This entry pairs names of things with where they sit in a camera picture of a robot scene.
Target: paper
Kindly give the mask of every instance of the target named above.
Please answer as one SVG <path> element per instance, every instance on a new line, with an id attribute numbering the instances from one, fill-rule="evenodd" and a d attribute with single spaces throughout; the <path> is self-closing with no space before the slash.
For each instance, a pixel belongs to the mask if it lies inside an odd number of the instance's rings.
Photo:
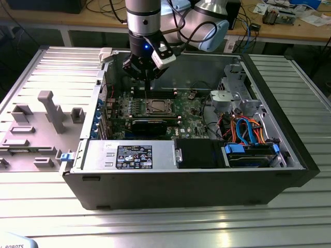
<path id="1" fill-rule="evenodd" d="M 253 10 L 253 13 L 264 14 L 267 10 L 268 4 L 257 4 Z"/>
<path id="2" fill-rule="evenodd" d="M 317 17 L 316 15 L 310 15 L 308 17 L 301 18 L 301 20 L 308 22 L 309 24 L 312 24 L 316 27 L 320 27 L 328 23 L 328 20 Z"/>

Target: black case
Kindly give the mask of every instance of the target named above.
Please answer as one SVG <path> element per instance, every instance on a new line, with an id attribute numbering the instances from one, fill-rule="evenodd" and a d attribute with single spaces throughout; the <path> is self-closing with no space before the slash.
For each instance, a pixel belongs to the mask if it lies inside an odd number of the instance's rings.
<path id="1" fill-rule="evenodd" d="M 56 11 L 79 14 L 86 0 L 7 0 L 11 9 Z"/>
<path id="2" fill-rule="evenodd" d="M 226 10 L 228 13 L 229 30 L 233 30 L 234 24 L 236 23 L 236 18 L 240 10 L 241 2 L 240 0 L 228 0 Z"/>

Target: metal slotted surface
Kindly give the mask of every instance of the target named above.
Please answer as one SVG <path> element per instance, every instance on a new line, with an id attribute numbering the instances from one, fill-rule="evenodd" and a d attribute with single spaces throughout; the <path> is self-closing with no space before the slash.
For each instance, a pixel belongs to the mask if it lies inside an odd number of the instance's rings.
<path id="1" fill-rule="evenodd" d="M 295 72 L 282 61 L 278 63 L 283 63 L 284 71 Z M 275 68 L 271 72 L 282 71 Z M 301 87 L 293 90 L 298 83 Z M 271 89 L 279 96 L 293 92 L 315 101 L 310 86 L 297 81 L 286 85 L 290 84 L 294 86 Z M 326 108 L 300 115 L 307 110 L 298 111 L 287 97 L 279 101 L 285 101 L 287 107 L 283 108 L 288 108 L 286 113 L 297 126 L 314 125 L 314 117 L 324 123 L 331 120 L 325 117 Z M 281 193 L 267 206 L 88 211 L 56 172 L 1 173 L 0 227 L 34 238 L 40 248 L 330 247 L 331 155 L 321 148 L 322 142 L 328 144 L 321 137 L 307 134 L 303 140 L 311 145 L 310 152 L 322 172 L 302 188 Z"/>
<path id="2" fill-rule="evenodd" d="M 330 102 L 295 62 L 283 56 L 250 57 L 317 166 L 330 173 Z"/>
<path id="3" fill-rule="evenodd" d="M 63 112 L 71 112 L 73 107 L 82 107 L 86 112 L 101 69 L 99 52 L 100 49 L 58 47 L 39 50 L 1 111 L 0 139 L 13 122 L 10 112 L 17 104 L 28 104 L 32 112 L 45 112 L 43 104 L 37 100 L 41 90 L 53 91 L 53 101 Z"/>

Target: table leg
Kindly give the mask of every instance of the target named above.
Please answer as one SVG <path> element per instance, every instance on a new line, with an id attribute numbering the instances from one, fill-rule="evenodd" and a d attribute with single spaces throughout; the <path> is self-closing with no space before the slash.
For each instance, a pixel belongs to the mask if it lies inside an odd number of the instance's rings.
<path id="1" fill-rule="evenodd" d="M 69 35 L 69 30 L 67 29 L 60 29 L 61 36 L 63 39 L 64 46 L 66 47 L 73 47 L 73 42 L 71 40 L 71 37 Z"/>
<path id="2" fill-rule="evenodd" d="M 232 53 L 236 41 L 239 39 L 239 35 L 227 35 L 225 37 L 227 40 L 224 48 L 224 53 Z"/>

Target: white plastic part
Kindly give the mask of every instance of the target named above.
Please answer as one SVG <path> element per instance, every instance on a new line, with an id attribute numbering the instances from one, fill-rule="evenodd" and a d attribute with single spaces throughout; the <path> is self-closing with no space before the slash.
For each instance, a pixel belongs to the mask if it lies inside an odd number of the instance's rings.
<path id="1" fill-rule="evenodd" d="M 108 62 L 110 57 L 112 56 L 112 51 L 112 48 L 101 48 L 99 52 L 100 63 Z"/>
<path id="2" fill-rule="evenodd" d="M 163 45 L 159 48 L 159 50 L 161 52 L 163 52 L 167 49 Z M 159 57 L 159 55 L 155 51 L 153 51 L 152 59 L 153 59 L 154 63 L 156 64 L 157 68 L 159 68 L 160 70 L 163 70 L 163 69 L 171 66 L 171 64 L 176 61 L 176 56 L 174 54 L 172 54 L 170 57 L 162 59 L 162 58 Z"/>

